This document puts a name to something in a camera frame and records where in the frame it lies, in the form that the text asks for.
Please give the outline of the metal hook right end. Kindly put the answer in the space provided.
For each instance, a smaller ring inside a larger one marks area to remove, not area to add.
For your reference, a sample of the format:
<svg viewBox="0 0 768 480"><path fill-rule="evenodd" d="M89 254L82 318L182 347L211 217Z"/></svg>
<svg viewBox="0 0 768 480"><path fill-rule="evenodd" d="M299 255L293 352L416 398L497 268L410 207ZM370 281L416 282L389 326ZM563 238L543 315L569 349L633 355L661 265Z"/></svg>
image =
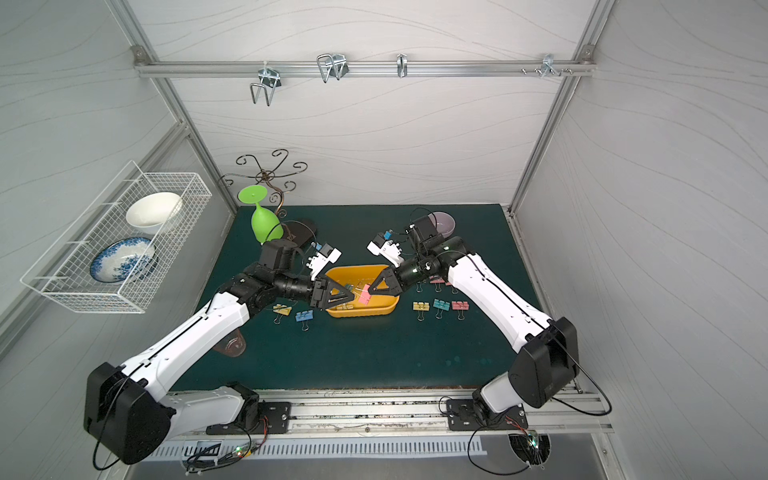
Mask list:
<svg viewBox="0 0 768 480"><path fill-rule="evenodd" d="M520 73L523 76L535 75L539 78L548 77L569 77L573 74L571 68L560 68L555 65L555 60L551 55L546 55L541 64L533 69L521 68Z"/></svg>

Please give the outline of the white ceramic bowl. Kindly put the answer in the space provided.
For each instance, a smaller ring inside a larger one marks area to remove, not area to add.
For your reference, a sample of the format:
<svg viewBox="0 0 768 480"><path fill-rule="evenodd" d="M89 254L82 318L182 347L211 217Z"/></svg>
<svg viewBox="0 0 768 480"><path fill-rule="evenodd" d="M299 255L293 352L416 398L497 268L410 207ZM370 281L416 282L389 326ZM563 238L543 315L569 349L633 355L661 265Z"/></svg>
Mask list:
<svg viewBox="0 0 768 480"><path fill-rule="evenodd" d="M128 208L125 220L144 234L170 232L181 221L183 206L181 196L176 193L153 193L134 202Z"/></svg>

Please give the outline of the blue patterned plate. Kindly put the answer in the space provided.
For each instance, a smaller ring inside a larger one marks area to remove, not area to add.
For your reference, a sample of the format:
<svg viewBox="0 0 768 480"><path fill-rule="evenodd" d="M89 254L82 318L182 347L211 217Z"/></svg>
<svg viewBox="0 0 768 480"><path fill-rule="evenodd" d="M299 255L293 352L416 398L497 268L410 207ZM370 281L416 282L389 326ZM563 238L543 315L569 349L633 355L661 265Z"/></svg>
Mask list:
<svg viewBox="0 0 768 480"><path fill-rule="evenodd" d="M149 273L156 261L156 248L145 237L119 240L102 250L91 262L89 273L101 283L123 283Z"/></svg>

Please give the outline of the clear plastic cup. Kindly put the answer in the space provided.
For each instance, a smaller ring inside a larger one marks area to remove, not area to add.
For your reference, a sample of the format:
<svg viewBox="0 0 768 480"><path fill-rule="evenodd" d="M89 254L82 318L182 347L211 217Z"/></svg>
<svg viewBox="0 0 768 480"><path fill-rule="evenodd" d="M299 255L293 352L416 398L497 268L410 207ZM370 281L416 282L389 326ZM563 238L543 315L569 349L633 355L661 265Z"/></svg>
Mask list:
<svg viewBox="0 0 768 480"><path fill-rule="evenodd" d="M246 348L246 341L239 328L228 333L213 346L214 351L230 358L241 356Z"/></svg>

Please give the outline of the double prong metal hook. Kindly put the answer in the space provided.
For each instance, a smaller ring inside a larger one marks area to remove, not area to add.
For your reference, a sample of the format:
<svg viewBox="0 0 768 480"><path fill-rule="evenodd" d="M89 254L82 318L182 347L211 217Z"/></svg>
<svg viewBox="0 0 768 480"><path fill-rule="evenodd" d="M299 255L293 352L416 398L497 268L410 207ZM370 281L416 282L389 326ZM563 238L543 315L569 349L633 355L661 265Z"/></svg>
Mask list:
<svg viewBox="0 0 768 480"><path fill-rule="evenodd" d="M280 73L270 68L269 66L263 66L257 72L257 80L251 83L250 93L253 104L257 104L259 99L262 98L267 106L270 106L273 102L276 89L282 85Z"/></svg>

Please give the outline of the blue binder clip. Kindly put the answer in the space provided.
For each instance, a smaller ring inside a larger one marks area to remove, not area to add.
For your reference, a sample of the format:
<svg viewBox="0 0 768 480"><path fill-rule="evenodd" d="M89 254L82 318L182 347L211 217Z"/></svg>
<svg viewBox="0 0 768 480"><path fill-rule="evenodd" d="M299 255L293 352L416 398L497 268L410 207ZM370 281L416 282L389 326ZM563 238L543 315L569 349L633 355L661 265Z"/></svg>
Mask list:
<svg viewBox="0 0 768 480"><path fill-rule="evenodd" d="M313 319L314 312L312 310L300 311L295 315L295 321L301 325L302 332L307 332L309 330L309 322Z"/></svg>

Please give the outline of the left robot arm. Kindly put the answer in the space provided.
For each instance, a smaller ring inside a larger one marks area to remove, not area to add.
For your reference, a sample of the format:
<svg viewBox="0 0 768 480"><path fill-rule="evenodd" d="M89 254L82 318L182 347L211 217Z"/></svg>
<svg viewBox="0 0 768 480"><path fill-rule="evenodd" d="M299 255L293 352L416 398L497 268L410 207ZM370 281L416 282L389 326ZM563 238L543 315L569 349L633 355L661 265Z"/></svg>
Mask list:
<svg viewBox="0 0 768 480"><path fill-rule="evenodd" d="M299 300L318 310L354 299L323 274L340 251L318 246L310 273L291 271L298 247L285 239L263 244L260 258L222 284L188 320L118 366L103 363L87 378L84 428L118 461L132 465L165 440L212 425L245 431L259 421L258 394L235 382L209 391L171 393L177 380L221 340L279 299Z"/></svg>

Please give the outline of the large pink binder clip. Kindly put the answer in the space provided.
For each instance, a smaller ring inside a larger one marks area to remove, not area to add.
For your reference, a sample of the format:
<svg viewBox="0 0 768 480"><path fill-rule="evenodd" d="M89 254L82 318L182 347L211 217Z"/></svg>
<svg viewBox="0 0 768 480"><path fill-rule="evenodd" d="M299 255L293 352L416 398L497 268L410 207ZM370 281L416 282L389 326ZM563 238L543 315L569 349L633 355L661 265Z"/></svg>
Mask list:
<svg viewBox="0 0 768 480"><path fill-rule="evenodd" d="M358 297L358 302L361 305L367 306L370 303L371 294L369 292L369 288L370 288L370 285L369 284L365 284L362 287L362 289L361 289L361 292L360 292L359 297Z"/></svg>

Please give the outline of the yellow plastic storage box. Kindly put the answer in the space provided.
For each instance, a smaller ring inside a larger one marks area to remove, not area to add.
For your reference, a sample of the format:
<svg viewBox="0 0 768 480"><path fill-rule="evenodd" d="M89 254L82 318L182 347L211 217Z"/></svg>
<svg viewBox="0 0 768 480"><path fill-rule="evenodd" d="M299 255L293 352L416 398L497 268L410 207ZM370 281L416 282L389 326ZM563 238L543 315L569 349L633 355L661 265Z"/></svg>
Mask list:
<svg viewBox="0 0 768 480"><path fill-rule="evenodd" d="M341 266L326 275L354 294L354 300L331 308L327 313L334 318L383 316L392 313L399 303L398 296L368 295L367 285L385 268L384 265Z"/></svg>

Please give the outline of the cream binder clip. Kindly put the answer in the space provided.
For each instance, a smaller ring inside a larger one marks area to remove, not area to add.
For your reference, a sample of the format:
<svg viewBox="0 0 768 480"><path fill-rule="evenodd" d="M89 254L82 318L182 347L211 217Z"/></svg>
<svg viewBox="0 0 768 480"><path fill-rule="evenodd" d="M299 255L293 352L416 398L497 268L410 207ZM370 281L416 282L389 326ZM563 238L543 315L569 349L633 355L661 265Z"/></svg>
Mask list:
<svg viewBox="0 0 768 480"><path fill-rule="evenodd" d="M272 311L275 314L275 318L273 319L273 323L275 325L280 325L281 321L284 317L287 317L291 314L293 307L284 305L284 304L277 304L273 307Z"/></svg>

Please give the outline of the yellow binder clip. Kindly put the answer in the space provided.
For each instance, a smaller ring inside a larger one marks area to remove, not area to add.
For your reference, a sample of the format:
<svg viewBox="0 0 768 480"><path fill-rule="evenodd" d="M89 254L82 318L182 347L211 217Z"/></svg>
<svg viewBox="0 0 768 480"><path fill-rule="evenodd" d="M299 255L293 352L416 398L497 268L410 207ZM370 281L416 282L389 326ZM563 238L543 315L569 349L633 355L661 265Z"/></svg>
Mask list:
<svg viewBox="0 0 768 480"><path fill-rule="evenodd" d="M412 304L412 309L417 313L417 320L423 322L426 318L426 313L430 310L430 304L428 302L415 301Z"/></svg>

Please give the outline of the aluminium crossbar rail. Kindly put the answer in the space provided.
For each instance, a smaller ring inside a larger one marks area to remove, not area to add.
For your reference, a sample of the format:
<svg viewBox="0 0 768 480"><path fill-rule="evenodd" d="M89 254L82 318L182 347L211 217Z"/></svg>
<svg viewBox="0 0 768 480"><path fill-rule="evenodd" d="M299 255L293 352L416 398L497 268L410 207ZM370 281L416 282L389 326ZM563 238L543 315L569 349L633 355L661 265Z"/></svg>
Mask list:
<svg viewBox="0 0 768 480"><path fill-rule="evenodd" d="M408 58L406 78L503 78L523 76L521 68L533 69L541 64L542 59L523 60L454 60L428 61ZM134 69L143 78L251 78L263 66L277 70L285 79L319 79L320 72L315 61L195 61L195 62L155 62L136 65ZM396 59L384 61L348 60L349 73L343 78L399 78L396 72ZM574 76L590 76L597 70L593 62L555 60L560 68L571 68Z"/></svg>

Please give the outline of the black metal cup stand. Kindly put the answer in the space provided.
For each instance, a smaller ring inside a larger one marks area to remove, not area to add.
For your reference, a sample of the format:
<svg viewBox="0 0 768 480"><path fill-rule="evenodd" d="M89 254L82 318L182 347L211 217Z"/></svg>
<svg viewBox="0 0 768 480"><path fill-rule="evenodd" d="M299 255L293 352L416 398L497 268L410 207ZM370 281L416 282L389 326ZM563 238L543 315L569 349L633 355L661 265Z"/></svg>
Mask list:
<svg viewBox="0 0 768 480"><path fill-rule="evenodd" d="M256 240L251 229L251 216L255 207L241 203L238 200L238 193L245 187L262 185L267 188L268 196L261 205L272 210L280 220L284 231L281 239L292 241L300 248L306 248L313 240L317 227L311 220L289 219L286 197L296 189L295 177L308 169L308 163L301 160L291 163L290 152L286 148L277 148L270 153L270 156L272 163L266 164L255 154L241 154L236 157L235 166L250 167L250 170L243 169L221 174L218 181L234 195L234 200L240 206L246 208L247 213L242 221L255 245L263 245Z"/></svg>

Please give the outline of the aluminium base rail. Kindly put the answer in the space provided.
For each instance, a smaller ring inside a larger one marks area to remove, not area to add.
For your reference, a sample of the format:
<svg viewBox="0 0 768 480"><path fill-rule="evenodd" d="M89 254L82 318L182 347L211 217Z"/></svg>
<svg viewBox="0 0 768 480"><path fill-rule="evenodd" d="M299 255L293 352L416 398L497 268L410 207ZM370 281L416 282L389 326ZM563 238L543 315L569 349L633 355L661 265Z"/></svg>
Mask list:
<svg viewBox="0 0 768 480"><path fill-rule="evenodd" d="M279 440L331 437L468 435L477 427L470 389L261 390L266 402L288 402ZM612 421L595 393L568 387L561 402L513 409L518 423L541 434L610 434Z"/></svg>

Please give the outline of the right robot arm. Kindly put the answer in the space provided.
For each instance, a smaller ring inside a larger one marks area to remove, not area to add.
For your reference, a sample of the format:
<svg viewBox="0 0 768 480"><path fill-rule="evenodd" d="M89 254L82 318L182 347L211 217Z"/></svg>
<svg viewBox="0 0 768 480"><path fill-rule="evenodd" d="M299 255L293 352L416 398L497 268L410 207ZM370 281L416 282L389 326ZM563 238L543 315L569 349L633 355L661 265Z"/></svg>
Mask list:
<svg viewBox="0 0 768 480"><path fill-rule="evenodd" d="M506 372L473 392L477 416L502 414L520 405L540 408L579 375L577 330L567 318L554 320L532 306L462 238L444 237L428 217L413 221L405 234L414 250L408 258L390 232L368 243L371 254L391 263L370 284L369 293L398 296L438 276L478 306L515 352Z"/></svg>

